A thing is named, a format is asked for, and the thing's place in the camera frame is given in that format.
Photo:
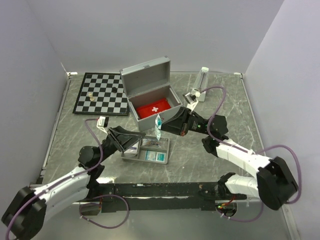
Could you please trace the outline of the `white gauze pad packet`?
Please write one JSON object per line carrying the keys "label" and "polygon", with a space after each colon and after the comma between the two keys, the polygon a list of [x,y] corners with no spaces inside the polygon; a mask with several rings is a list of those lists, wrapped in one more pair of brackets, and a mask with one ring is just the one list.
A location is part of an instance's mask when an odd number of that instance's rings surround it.
{"label": "white gauze pad packet", "polygon": [[139,151],[139,143],[137,142],[134,145],[132,145],[128,150],[126,150],[124,154],[129,156],[135,156],[138,154],[138,151]]}

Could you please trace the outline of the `blue white bandage packet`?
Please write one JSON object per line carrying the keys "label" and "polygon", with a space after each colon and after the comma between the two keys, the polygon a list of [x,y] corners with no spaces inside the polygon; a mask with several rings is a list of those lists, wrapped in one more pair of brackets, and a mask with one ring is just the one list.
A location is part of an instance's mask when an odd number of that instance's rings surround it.
{"label": "blue white bandage packet", "polygon": [[158,141],[161,138],[161,127],[162,127],[162,118],[160,114],[158,114],[157,117],[155,118],[155,124],[154,124],[154,133]]}

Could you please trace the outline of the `clear bag of swabs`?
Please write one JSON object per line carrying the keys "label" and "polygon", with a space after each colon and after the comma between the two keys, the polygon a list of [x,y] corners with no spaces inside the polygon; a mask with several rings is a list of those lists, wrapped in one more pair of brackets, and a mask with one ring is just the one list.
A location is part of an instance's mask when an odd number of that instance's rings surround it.
{"label": "clear bag of swabs", "polygon": [[160,142],[158,139],[151,139],[151,138],[143,138],[141,140],[142,147],[157,147],[160,148]]}

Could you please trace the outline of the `grey divided plastic tray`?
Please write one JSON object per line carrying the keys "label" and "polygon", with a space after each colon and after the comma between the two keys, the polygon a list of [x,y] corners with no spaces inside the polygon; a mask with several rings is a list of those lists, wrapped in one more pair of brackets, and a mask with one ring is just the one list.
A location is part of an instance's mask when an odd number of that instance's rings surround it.
{"label": "grey divided plastic tray", "polygon": [[126,161],[140,161],[166,165],[169,159],[170,139],[161,137],[159,140],[154,136],[145,136],[135,143],[120,158]]}

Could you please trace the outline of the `red fabric zipper pouch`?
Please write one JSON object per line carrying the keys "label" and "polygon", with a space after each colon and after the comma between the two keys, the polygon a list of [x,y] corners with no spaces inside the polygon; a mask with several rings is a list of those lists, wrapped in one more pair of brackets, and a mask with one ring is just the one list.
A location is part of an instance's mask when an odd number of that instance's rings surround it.
{"label": "red fabric zipper pouch", "polygon": [[160,112],[169,110],[171,108],[168,100],[166,98],[161,98],[152,103],[140,106],[136,108],[136,112],[141,119],[150,117]]}

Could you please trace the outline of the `teal alcohol wipe packet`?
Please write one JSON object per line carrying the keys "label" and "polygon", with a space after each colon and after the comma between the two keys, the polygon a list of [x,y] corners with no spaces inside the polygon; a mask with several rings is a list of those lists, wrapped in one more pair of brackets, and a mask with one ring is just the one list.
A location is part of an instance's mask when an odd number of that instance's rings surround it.
{"label": "teal alcohol wipe packet", "polygon": [[166,160],[166,154],[164,152],[147,150],[145,152],[145,160],[152,161],[152,162],[164,163]]}

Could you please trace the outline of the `grey metal first-aid case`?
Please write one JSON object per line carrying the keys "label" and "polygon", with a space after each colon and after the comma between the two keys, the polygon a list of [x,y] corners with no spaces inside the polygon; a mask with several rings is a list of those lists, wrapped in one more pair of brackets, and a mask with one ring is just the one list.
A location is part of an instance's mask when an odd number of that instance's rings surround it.
{"label": "grey metal first-aid case", "polygon": [[127,96],[129,112],[139,131],[155,126],[158,114],[141,119],[136,108],[166,98],[171,108],[160,112],[163,122],[172,118],[183,106],[170,83],[171,61],[167,56],[139,63],[119,71],[124,92]]}

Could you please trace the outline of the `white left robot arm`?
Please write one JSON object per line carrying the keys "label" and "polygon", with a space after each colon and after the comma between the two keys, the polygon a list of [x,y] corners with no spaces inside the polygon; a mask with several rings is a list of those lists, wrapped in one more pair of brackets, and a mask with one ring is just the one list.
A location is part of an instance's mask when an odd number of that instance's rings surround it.
{"label": "white left robot arm", "polygon": [[51,183],[31,189],[21,188],[1,221],[7,227],[5,239],[13,234],[18,240],[30,240],[44,223],[74,202],[95,200],[99,195],[97,178],[104,170],[101,164],[115,152],[124,152],[139,142],[145,133],[110,127],[97,146],[84,146],[79,151],[78,166]]}

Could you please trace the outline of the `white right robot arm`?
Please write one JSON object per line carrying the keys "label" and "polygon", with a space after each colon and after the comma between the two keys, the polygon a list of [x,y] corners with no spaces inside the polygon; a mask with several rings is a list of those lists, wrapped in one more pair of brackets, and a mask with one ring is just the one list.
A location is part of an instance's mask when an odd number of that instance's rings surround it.
{"label": "white right robot arm", "polygon": [[217,183],[217,191],[223,199],[242,194],[259,198],[268,208],[278,210],[299,192],[299,185],[283,158],[257,154],[227,137],[225,116],[204,119],[189,108],[181,107],[172,118],[162,123],[160,129],[181,137],[190,131],[204,134],[206,137],[201,142],[207,153],[249,173],[250,176],[234,172],[223,175]]}

